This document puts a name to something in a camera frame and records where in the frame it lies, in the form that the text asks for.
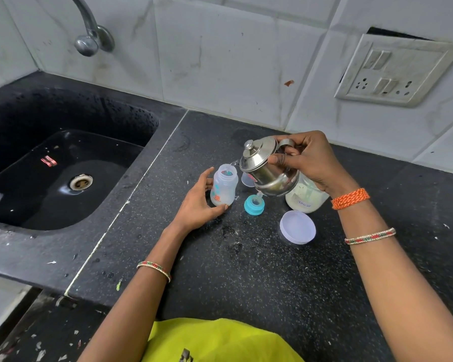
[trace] hand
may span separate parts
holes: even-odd
[[[326,191],[332,198],[350,193],[359,188],[356,181],[339,163],[326,135],[321,131],[311,131],[290,135],[278,135],[274,138],[292,139],[295,148],[285,147],[285,153],[276,153],[269,157],[269,163],[298,169],[314,181],[320,190]]]
[[[217,218],[228,208],[228,205],[212,208],[206,203],[205,192],[213,186],[213,179],[208,175],[213,170],[214,167],[211,167],[199,176],[198,182],[187,193],[173,220],[174,224],[187,232],[198,229],[208,221]]]

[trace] bracelet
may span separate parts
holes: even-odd
[[[150,267],[156,269],[158,272],[163,273],[166,276],[166,278],[168,279],[168,283],[171,282],[171,275],[168,272],[166,272],[163,269],[163,267],[160,266],[159,264],[156,264],[152,261],[142,261],[141,263],[138,264],[136,269],[139,269],[140,267]]]
[[[354,245],[354,244],[361,244],[361,243],[369,243],[370,241],[381,240],[386,237],[390,237],[396,235],[396,230],[394,227],[391,227],[389,230],[380,231],[378,233],[374,233],[371,235],[364,235],[361,237],[353,237],[352,239],[344,239],[344,242],[347,245]]]
[[[369,194],[364,188],[359,188],[348,194],[341,195],[340,197],[334,198],[332,202],[333,209],[344,209],[346,207],[355,205],[356,203],[369,199]]]

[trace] person's left hand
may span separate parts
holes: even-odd
[[[199,176],[198,182],[187,193],[173,220],[173,223],[187,232],[198,229],[208,221],[217,218],[228,208],[228,205],[212,208],[206,203],[205,192],[213,186],[213,179],[209,178],[208,175],[213,170],[214,167],[211,167]]]

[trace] neon yellow clothing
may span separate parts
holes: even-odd
[[[177,362],[187,349],[194,362],[303,362],[277,334],[228,319],[155,322],[142,362]]]

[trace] metal kettle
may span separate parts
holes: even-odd
[[[240,170],[254,181],[255,188],[267,196],[282,196],[289,193],[297,184],[299,170],[282,168],[269,164],[267,159],[272,153],[284,153],[283,147],[295,146],[291,139],[278,142],[273,137],[245,142]]]

